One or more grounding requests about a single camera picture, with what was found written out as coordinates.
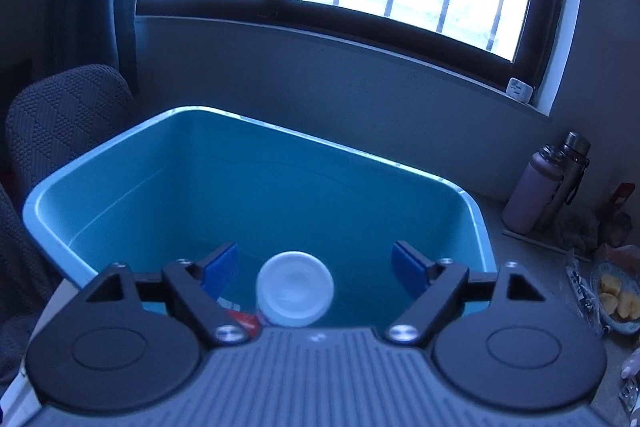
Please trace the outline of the white medicine bottle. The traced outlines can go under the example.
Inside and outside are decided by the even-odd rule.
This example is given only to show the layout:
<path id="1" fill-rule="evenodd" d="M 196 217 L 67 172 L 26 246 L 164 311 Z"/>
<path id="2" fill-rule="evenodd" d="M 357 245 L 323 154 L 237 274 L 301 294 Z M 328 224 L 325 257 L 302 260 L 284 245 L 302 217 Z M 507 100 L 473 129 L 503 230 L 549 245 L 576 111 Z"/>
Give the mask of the white medicine bottle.
<path id="1" fill-rule="evenodd" d="M 256 307 L 248 313 L 232 305 L 229 314 L 255 337 L 265 326 L 310 326 L 326 315 L 334 297 L 329 269 L 316 257 L 285 251 L 267 260 L 255 283 Z"/>

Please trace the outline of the teal plastic bin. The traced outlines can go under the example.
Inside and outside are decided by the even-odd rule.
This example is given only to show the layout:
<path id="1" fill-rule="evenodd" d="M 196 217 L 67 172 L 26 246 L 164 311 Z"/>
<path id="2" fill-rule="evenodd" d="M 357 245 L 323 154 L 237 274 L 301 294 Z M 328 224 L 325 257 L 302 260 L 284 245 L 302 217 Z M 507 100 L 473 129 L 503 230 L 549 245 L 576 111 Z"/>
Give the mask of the teal plastic bin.
<path id="1" fill-rule="evenodd" d="M 89 150 L 32 189 L 23 219 L 77 286 L 114 262 L 156 273 L 233 244 L 218 294 L 245 312 L 262 265 L 303 251 L 334 280 L 326 327 L 382 329 L 410 305 L 392 271 L 398 241 L 431 260 L 496 267 L 480 208 L 457 185 L 209 107 L 168 110 Z"/>

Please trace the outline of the pink water bottle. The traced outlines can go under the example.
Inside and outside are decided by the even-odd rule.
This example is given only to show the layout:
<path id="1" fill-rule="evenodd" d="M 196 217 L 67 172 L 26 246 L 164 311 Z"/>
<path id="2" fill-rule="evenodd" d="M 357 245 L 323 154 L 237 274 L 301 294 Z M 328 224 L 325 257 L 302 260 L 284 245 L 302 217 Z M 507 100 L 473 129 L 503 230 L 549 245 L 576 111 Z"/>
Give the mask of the pink water bottle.
<path id="1" fill-rule="evenodd" d="M 529 159 L 502 212 L 506 228 L 525 235 L 533 230 L 563 179 L 564 156 L 546 144 Z"/>

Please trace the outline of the foil snack wrapper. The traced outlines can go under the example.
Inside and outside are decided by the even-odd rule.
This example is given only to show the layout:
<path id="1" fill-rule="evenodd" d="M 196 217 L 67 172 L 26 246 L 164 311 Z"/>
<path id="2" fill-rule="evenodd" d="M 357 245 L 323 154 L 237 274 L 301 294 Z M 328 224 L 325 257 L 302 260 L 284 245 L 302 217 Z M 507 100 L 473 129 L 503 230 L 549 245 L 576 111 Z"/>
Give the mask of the foil snack wrapper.
<path id="1" fill-rule="evenodd" d="M 602 339 L 608 333 L 608 326 L 602 324 L 596 295 L 580 274 L 579 262 L 574 249 L 571 249 L 566 255 L 565 272 L 579 314 L 593 329 L 597 337 Z"/>

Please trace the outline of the plate of fruit pieces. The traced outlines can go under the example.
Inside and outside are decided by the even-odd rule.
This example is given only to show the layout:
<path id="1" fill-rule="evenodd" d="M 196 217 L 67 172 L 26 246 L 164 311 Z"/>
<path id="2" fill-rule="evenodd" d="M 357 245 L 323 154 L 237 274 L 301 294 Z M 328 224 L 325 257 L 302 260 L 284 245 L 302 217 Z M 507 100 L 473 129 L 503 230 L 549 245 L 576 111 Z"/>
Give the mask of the plate of fruit pieces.
<path id="1" fill-rule="evenodd" d="M 639 286 L 626 271 L 612 262 L 595 265 L 590 275 L 602 321 L 622 335 L 639 332 Z"/>

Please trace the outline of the dark steel water bottle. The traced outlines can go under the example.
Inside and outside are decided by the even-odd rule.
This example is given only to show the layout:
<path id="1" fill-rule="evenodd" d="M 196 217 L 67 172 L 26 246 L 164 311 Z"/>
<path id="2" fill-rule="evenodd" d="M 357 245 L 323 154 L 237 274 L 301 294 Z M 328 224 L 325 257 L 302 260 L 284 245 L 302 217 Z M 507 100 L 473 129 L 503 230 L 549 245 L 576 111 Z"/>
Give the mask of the dark steel water bottle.
<path id="1" fill-rule="evenodd" d="M 590 142 L 583 135 L 575 131 L 567 133 L 560 145 L 563 156 L 563 179 L 538 219 L 538 230 L 547 230 L 562 208 L 573 202 L 590 164 L 588 158 L 590 147 Z"/>

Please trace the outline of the near dark fabric chair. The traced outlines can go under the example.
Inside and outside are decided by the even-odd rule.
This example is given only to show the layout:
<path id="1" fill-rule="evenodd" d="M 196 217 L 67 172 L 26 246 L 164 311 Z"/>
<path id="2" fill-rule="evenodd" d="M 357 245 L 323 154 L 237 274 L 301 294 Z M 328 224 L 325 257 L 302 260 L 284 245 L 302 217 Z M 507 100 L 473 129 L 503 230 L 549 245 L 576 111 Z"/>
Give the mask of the near dark fabric chair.
<path id="1" fill-rule="evenodd" d="M 62 279 L 30 238 L 4 188 L 0 212 L 1 393 L 5 393 Z"/>

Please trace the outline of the dark fabric chair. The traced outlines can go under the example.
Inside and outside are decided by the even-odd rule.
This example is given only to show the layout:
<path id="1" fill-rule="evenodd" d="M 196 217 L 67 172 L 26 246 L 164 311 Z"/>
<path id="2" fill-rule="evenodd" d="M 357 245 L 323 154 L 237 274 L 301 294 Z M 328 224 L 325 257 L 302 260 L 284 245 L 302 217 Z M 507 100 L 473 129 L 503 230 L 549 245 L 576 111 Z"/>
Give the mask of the dark fabric chair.
<path id="1" fill-rule="evenodd" d="M 5 393 L 62 279 L 30 238 L 4 188 L 0 212 L 1 393 Z"/>
<path id="2" fill-rule="evenodd" d="M 14 98 L 6 116 L 14 205 L 52 172 L 126 130 L 136 102 L 110 66 L 79 66 L 39 80 Z"/>

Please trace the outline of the small white sill device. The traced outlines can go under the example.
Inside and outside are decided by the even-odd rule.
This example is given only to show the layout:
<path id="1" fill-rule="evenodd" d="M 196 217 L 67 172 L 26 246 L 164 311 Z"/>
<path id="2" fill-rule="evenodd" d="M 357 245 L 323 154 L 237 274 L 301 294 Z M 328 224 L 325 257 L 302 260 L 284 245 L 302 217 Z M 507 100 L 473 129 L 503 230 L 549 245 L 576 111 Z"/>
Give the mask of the small white sill device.
<path id="1" fill-rule="evenodd" d="M 518 78 L 511 77 L 506 86 L 506 95 L 512 100 L 528 104 L 533 96 L 534 88 Z"/>

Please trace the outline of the far dark fabric chair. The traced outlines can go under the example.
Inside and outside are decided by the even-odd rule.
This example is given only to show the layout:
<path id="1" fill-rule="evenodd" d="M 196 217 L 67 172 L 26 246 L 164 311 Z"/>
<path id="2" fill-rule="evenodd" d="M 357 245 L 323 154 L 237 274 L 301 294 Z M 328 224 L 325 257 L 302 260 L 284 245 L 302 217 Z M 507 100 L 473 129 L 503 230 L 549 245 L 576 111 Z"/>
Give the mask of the far dark fabric chair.
<path id="1" fill-rule="evenodd" d="M 14 98 L 6 116 L 14 205 L 52 172 L 126 130 L 136 102 L 110 66 L 79 66 L 39 80 Z"/>

